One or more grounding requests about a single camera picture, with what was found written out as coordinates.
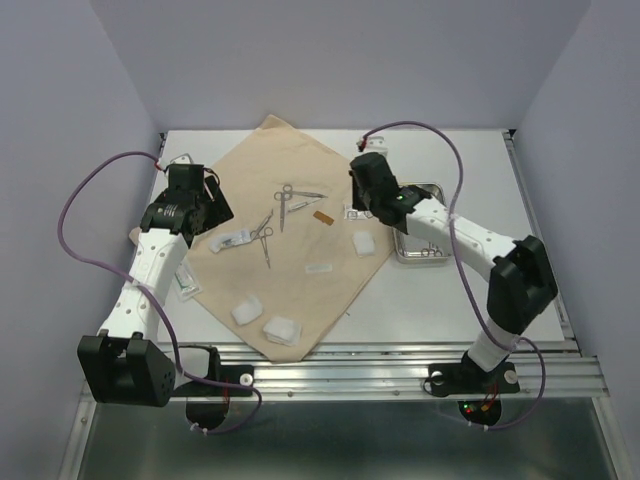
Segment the hemostat clamp crossing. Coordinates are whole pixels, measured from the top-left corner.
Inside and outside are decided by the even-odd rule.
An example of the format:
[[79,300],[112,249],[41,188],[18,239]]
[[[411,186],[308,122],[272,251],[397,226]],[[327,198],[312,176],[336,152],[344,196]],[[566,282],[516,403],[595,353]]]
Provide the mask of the hemostat clamp crossing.
[[273,229],[269,226],[265,226],[259,230],[251,232],[251,239],[258,240],[261,244],[264,259],[268,268],[271,268],[271,259],[268,249],[268,239],[273,235]]

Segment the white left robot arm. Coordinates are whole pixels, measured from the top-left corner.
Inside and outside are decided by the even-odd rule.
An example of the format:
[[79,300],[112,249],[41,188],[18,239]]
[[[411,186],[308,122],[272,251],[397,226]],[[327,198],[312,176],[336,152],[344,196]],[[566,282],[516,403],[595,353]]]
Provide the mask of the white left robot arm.
[[175,355],[157,346],[164,303],[194,239],[233,213],[214,172],[184,154],[166,165],[167,187],[147,207],[119,297],[77,355],[100,403],[162,407],[181,375]]

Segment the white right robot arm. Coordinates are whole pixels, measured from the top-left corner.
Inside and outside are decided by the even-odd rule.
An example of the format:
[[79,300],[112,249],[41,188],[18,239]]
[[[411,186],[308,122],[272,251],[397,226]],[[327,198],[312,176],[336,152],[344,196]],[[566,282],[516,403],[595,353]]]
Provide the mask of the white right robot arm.
[[366,153],[350,162],[354,207],[381,223],[451,254],[488,282],[488,319],[460,366],[463,384],[482,390],[518,337],[555,300],[558,287],[544,243],[492,232],[453,214],[436,197],[400,186],[386,158]]

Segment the stainless steel tray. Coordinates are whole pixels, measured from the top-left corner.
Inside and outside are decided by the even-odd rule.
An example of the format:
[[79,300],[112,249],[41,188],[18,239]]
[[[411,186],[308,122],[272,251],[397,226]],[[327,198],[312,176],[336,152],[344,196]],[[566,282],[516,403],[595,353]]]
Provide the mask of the stainless steel tray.
[[436,244],[397,230],[392,231],[395,257],[401,264],[409,266],[427,266],[444,263],[449,254],[445,254]]

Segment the straight surgical scissors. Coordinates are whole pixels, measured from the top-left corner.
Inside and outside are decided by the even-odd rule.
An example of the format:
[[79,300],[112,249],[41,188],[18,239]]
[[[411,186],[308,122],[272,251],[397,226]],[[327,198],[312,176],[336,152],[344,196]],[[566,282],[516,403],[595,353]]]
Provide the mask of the straight surgical scissors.
[[291,184],[284,184],[279,191],[274,193],[274,199],[280,203],[279,209],[279,228],[280,232],[284,231],[285,217],[286,217],[286,204],[293,197],[293,186]]

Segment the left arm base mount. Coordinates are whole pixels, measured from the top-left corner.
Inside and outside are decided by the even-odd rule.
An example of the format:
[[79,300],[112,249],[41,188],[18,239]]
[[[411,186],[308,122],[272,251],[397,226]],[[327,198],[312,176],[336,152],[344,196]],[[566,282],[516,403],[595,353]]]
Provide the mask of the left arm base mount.
[[251,399],[255,368],[248,363],[226,364],[213,346],[187,344],[180,347],[182,366],[188,375],[179,375],[174,398],[184,398],[185,417],[190,430],[204,436],[230,434],[244,427],[261,406],[251,407],[237,400]]

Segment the hemostat clamp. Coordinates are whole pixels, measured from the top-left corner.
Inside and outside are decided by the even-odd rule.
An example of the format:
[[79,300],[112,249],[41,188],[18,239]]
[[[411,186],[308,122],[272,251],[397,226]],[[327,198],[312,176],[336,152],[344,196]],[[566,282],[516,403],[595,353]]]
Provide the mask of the hemostat clamp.
[[420,254],[424,258],[443,258],[445,254],[442,250],[432,242],[428,242],[425,247],[420,250]]

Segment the white packet under forceps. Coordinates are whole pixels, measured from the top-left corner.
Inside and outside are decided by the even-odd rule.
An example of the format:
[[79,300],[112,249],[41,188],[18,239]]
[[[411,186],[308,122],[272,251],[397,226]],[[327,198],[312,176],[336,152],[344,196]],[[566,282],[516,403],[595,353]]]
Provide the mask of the white packet under forceps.
[[313,205],[314,203],[318,202],[319,198],[315,198],[315,199],[311,199],[311,200],[306,200],[306,201],[301,201],[301,202],[296,202],[293,203],[291,205],[289,205],[287,207],[287,211],[288,212],[295,212],[295,211],[299,211],[307,206]]

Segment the green suture packet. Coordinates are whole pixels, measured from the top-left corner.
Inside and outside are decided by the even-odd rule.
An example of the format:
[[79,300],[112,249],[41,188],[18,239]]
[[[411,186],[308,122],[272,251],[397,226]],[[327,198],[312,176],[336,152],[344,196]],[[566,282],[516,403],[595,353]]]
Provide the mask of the green suture packet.
[[195,297],[202,287],[187,259],[183,259],[174,274],[176,295],[181,302]]

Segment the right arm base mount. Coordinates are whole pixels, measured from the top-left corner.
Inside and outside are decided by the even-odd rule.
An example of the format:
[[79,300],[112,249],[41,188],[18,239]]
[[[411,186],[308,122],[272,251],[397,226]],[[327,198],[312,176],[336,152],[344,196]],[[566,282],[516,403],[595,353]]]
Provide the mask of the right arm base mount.
[[458,409],[463,419],[485,430],[498,429],[502,415],[500,394],[520,392],[513,363],[501,361],[485,372],[464,354],[456,363],[433,363],[421,383],[422,390],[436,398],[462,396]]

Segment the aluminium mounting rail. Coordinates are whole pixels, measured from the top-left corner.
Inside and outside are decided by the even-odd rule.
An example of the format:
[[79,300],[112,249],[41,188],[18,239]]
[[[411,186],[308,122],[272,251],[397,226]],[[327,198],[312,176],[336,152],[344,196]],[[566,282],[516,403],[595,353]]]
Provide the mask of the aluminium mounting rail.
[[[546,343],[545,398],[598,398],[609,391],[598,360],[572,342]],[[272,363],[247,345],[218,346],[227,364],[254,366],[254,385],[268,402],[431,400],[421,387],[435,363],[460,360],[464,344],[319,345],[303,360]]]

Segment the scalpel with brown cap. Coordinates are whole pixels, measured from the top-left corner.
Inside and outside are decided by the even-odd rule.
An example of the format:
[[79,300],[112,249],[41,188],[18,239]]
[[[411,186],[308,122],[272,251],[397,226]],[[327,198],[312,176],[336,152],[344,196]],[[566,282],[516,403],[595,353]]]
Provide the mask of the scalpel with brown cap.
[[313,213],[313,217],[328,226],[332,226],[335,222],[335,220],[332,217],[328,216],[327,214],[321,211],[315,211]]

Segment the white gauze pad stack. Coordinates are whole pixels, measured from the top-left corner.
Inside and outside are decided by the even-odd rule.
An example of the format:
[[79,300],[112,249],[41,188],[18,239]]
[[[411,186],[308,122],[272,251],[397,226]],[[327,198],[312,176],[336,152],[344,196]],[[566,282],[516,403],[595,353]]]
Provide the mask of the white gauze pad stack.
[[272,343],[293,347],[301,338],[302,326],[294,320],[274,316],[264,325],[263,333]]

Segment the angled steel tweezers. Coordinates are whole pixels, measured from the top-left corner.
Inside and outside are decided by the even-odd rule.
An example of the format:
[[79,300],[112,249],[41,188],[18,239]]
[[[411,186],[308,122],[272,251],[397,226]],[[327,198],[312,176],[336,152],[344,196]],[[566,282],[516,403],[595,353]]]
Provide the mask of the angled steel tweezers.
[[274,211],[271,210],[262,220],[261,222],[253,229],[249,232],[249,234],[246,236],[244,243],[250,243],[252,241],[254,241],[259,234],[262,232],[262,230],[268,225],[269,221],[271,220],[272,216],[274,214]]

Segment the white gauze pad left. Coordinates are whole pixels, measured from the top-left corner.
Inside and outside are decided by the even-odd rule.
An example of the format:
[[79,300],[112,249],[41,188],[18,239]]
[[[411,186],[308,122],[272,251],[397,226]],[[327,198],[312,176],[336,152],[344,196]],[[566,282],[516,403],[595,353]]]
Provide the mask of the white gauze pad left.
[[231,310],[231,315],[238,326],[245,326],[258,319],[263,312],[261,301],[256,296],[249,295]]

